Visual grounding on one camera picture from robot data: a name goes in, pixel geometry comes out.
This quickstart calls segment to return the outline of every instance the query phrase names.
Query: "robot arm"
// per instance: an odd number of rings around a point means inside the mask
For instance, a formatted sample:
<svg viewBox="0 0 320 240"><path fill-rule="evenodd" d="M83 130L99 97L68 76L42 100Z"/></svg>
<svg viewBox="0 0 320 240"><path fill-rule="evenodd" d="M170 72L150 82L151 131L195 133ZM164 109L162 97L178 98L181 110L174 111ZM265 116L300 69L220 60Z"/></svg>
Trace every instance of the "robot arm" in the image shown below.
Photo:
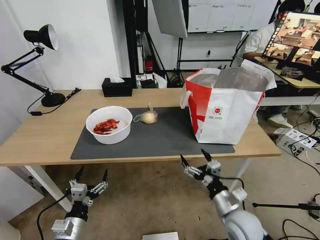
<svg viewBox="0 0 320 240"><path fill-rule="evenodd" d="M259 219L241 208L242 201L247 197L243 188L229 192L220 181L221 164L213 160L209 153L201 150L207 164L199 168L189 166L181 155L184 172L202 183L209 190L209 197L215 203L217 213L224 223L224 229L229 239L263 240L268 239Z"/></svg>
<svg viewBox="0 0 320 240"><path fill-rule="evenodd" d="M72 208L63 220L55 220L51 228L51 231L55 234L55 239L83 239L83 231L88 220L88 208L92 206L93 200L99 197L108 187L108 169L103 175L102 182L96 186L78 183L82 171L83 167L76 174L75 179L69 180Z"/></svg>

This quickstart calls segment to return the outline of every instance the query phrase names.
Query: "tissue box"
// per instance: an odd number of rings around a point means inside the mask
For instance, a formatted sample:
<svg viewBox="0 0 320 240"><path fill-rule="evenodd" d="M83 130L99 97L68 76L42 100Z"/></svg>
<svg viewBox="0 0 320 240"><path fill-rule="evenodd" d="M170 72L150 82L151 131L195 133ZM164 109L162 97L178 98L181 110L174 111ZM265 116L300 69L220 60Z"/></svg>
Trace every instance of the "tissue box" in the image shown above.
<svg viewBox="0 0 320 240"><path fill-rule="evenodd" d="M304 139L300 142L297 142L293 145L292 151L295 156L299 156L301 153L305 152L307 149L312 148L316 140L311 137L306 138L308 135L303 134L292 128L278 128L273 132L273 134L278 135L276 140L277 146L285 150L286 152L291 153L291 145L300 139Z"/></svg>
<svg viewBox="0 0 320 240"><path fill-rule="evenodd" d="M110 78L105 78L102 83L102 91L105 97L131 97L131 78L122 78L123 83L112 83Z"/></svg>

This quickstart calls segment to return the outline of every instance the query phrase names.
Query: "desk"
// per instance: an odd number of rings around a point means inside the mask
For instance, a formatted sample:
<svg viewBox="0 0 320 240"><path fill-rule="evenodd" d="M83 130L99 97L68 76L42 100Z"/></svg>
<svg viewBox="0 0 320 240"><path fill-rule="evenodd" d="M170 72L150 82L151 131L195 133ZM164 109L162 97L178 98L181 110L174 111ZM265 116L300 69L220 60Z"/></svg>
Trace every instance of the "desk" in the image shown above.
<svg viewBox="0 0 320 240"><path fill-rule="evenodd" d="M263 66L269 68L276 75L278 75L280 78L282 78L284 81L286 81L287 83L289 83L291 86L295 88L320 88L320 85L318 83L312 82L306 78L303 78L302 81L299 81L293 78L280 76L281 70L276 69L276 66L278 63L276 60L273 60L272 62L265 62L266 60L262 59L261 57L255 57L254 59L257 60L259 63L263 62L262 63Z"/></svg>
<svg viewBox="0 0 320 240"><path fill-rule="evenodd" d="M261 57L255 57L255 60L261 65L273 71L275 75L275 80L281 80L286 84L289 84L298 89L304 88L320 88L320 84L312 82L306 78L303 78L302 81L280 76L281 70L276 69L277 61L273 60L272 62L265 62L266 60ZM319 105L320 98L315 96L301 96L301 97L266 97L261 101L261 106L291 106L291 105Z"/></svg>
<svg viewBox="0 0 320 240"><path fill-rule="evenodd" d="M59 91L64 95L70 91ZM86 118L93 108L122 106L126 108L175 107L180 103L181 89L134 89L132 97L105 98L102 90L82 90L56 111L42 116L29 117L0 148L0 166L25 165L40 184L55 198L63 196L41 165L89 164L112 162L147 162L180 160L180 156L154 156L148 158L118 158L71 160L71 153L78 141ZM240 177L252 157L280 156L278 147L260 126L251 121L240 142L230 154L214 154L214 158L244 158L237 173ZM186 158L200 158L190 155ZM66 211L71 209L67 199L60 202Z"/></svg>

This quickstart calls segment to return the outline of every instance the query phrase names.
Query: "plastic bag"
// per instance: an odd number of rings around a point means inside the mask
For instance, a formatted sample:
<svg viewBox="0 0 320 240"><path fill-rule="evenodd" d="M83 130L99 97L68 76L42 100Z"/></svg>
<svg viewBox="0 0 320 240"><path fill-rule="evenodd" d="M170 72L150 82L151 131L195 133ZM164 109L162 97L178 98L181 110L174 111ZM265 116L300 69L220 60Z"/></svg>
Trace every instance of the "plastic bag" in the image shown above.
<svg viewBox="0 0 320 240"><path fill-rule="evenodd" d="M158 121L158 113L156 111L153 110L153 107L150 107L150 104L148 105L149 107L149 111L146 111L142 114L139 114L137 116L135 116L135 118L133 119L134 122L144 122L146 124L153 124L156 123Z"/></svg>

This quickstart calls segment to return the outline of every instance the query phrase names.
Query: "table leg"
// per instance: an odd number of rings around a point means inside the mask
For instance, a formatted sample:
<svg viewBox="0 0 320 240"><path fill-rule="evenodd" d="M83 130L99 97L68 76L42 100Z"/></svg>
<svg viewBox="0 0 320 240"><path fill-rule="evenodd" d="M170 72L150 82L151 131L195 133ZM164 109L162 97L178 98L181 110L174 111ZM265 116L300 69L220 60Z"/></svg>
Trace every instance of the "table leg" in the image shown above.
<svg viewBox="0 0 320 240"><path fill-rule="evenodd" d="M235 175L233 175L233 177L236 178L241 178L241 176L243 175L244 171L247 169L247 167L249 166L250 162L251 162L251 158L245 158L245 159L240 159L241 163L240 165L237 167L238 170L235 173ZM229 187L229 191L231 192L234 187L237 185L239 180L234 180L231 184L231 186Z"/></svg>
<svg viewBox="0 0 320 240"><path fill-rule="evenodd" d="M25 166L25 167L32 174L32 176L40 182L40 184L49 192L49 194L55 200L58 200L64 195L41 166ZM71 211L72 206L67 198L62 199L59 202L59 204L67 212Z"/></svg>

